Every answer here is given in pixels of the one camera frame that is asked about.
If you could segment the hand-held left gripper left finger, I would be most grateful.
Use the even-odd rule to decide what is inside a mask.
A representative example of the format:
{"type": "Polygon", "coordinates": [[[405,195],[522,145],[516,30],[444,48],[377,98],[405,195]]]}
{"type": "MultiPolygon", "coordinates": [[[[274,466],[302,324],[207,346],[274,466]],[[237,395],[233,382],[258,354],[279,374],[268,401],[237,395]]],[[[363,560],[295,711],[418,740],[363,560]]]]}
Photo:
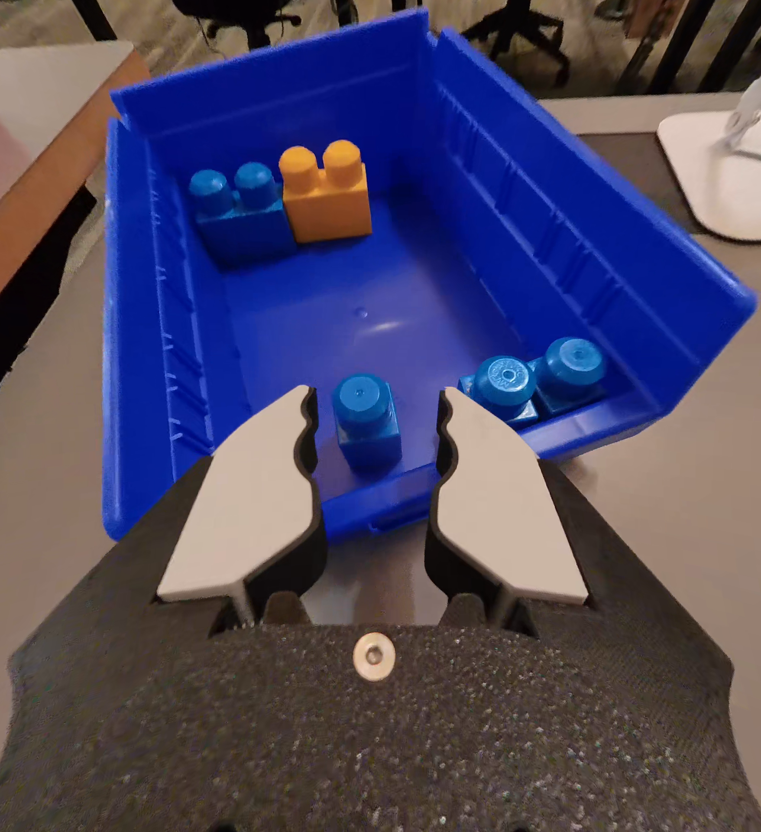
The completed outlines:
{"type": "Polygon", "coordinates": [[[323,576],[329,544],[319,486],[317,392],[300,384],[212,454],[158,586],[164,602],[228,599],[243,625],[271,596],[303,596],[323,576]]]}

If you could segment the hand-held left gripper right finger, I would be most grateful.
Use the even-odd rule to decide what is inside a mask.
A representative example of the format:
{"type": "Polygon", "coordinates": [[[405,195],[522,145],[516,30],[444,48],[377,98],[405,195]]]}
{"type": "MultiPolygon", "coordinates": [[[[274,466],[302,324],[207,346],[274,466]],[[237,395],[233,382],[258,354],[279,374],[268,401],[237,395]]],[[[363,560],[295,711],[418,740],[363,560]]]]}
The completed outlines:
{"type": "Polygon", "coordinates": [[[584,607],[589,589],[537,454],[454,388],[439,394],[436,431],[424,568],[448,605],[476,598],[490,626],[528,621],[531,601],[584,607]]]}

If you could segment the blue one-stud toy block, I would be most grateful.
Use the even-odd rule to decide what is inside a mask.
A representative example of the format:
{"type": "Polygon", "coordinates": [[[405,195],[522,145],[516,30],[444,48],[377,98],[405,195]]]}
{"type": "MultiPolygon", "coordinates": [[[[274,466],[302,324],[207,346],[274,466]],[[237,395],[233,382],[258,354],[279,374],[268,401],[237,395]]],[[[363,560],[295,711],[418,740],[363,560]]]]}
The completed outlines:
{"type": "Polygon", "coordinates": [[[537,422],[533,402],[538,382],[529,363],[513,356],[485,359],[474,374],[458,380],[458,390],[515,430],[537,422]]]}
{"type": "Polygon", "coordinates": [[[401,460],[402,439],[389,383],[371,373],[345,377],[331,396],[336,438],[359,475],[386,473],[401,460]]]}
{"type": "Polygon", "coordinates": [[[536,382],[532,400],[542,420],[561,417],[604,396],[606,358],[589,339],[558,338],[528,366],[536,382]]]}

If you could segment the blue plastic bin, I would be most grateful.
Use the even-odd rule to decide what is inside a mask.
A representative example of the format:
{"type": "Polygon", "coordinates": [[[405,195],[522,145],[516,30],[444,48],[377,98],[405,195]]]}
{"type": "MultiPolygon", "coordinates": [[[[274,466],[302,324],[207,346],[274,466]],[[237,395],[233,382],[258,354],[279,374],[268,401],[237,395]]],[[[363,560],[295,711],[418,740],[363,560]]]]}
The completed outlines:
{"type": "Polygon", "coordinates": [[[428,513],[439,392],[483,359],[594,341],[604,396],[521,432],[566,460],[666,417],[755,293],[461,36],[397,13],[112,93],[107,137],[102,522],[114,541],[241,423],[317,391],[330,541],[428,513]],[[221,270],[190,177],[352,140],[373,233],[221,270]],[[351,470],[331,396],[386,380],[402,439],[351,470]]]}

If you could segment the blue two-stud toy block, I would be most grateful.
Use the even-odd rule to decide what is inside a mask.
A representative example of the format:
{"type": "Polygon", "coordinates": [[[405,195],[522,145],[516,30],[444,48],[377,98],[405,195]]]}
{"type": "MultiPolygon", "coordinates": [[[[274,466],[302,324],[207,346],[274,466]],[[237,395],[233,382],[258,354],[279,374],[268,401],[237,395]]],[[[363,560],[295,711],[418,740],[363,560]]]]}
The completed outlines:
{"type": "Polygon", "coordinates": [[[201,242],[222,269],[292,255],[296,241],[271,168],[240,166],[232,181],[216,170],[195,172],[188,203],[201,242]]]}

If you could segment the yellow two-stud toy block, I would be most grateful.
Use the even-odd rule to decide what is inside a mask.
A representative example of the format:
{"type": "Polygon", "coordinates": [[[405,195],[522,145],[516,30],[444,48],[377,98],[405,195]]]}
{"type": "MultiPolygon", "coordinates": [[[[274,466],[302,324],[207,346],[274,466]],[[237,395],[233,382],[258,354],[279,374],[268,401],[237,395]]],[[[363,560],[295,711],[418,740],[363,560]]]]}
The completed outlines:
{"type": "Polygon", "coordinates": [[[286,149],[279,160],[282,202],[298,244],[372,234],[365,164],[349,140],[330,143],[322,156],[303,146],[286,149]]]}

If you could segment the white document stand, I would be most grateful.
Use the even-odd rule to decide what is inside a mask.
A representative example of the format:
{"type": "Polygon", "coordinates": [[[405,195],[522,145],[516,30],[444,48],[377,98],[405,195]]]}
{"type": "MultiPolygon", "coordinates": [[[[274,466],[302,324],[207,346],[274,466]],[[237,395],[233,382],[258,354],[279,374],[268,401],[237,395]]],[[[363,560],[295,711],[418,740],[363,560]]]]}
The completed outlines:
{"type": "Polygon", "coordinates": [[[676,114],[656,134],[698,223],[728,240],[761,243],[761,76],[732,111],[676,114]]]}

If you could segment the wood-edged desk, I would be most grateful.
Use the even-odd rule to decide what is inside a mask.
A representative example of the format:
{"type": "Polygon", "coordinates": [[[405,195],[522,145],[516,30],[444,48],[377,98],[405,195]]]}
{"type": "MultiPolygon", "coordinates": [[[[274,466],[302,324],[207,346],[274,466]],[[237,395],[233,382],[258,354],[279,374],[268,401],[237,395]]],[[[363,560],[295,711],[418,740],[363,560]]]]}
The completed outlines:
{"type": "Polygon", "coordinates": [[[125,41],[0,49],[0,293],[104,159],[111,91],[149,78],[125,41]]]}

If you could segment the black office chair base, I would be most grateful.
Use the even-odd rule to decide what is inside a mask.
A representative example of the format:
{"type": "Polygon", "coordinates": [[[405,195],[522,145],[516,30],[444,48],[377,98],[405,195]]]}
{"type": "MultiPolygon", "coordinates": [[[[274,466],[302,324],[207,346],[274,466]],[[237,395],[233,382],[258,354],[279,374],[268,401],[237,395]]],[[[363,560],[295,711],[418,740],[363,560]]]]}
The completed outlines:
{"type": "Polygon", "coordinates": [[[563,32],[561,18],[532,10],[530,1],[507,1],[504,7],[486,15],[460,35],[468,42],[486,42],[495,35],[489,51],[492,61],[506,54],[513,38],[520,36],[557,62],[559,68],[554,83],[561,88],[567,84],[571,74],[571,62],[562,51],[563,32]]]}
{"type": "Polygon", "coordinates": [[[197,21],[209,47],[213,47],[221,29],[239,28],[246,35],[249,51],[254,51],[271,46],[266,32],[268,26],[302,24],[300,16],[283,11],[289,1],[172,1],[172,4],[178,12],[197,21]]]}

